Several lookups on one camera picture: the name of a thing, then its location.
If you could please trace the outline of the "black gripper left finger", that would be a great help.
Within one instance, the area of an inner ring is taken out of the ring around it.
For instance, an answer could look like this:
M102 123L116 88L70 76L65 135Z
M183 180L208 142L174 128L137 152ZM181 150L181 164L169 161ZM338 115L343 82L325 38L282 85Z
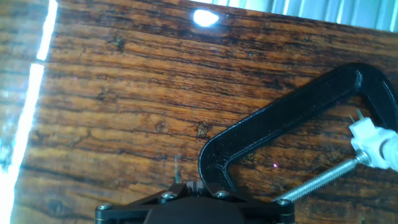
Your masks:
M95 208L96 224L143 223L150 211L160 205L195 195L196 182L174 183L163 190L126 205L105 202Z

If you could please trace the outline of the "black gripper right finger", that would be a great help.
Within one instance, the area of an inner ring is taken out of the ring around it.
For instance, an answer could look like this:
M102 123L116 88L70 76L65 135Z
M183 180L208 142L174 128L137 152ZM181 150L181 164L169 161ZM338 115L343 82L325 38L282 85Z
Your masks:
M289 199L263 202L225 189L218 184L195 183L195 195L211 199L222 220L239 215L245 223L294 223L295 205Z

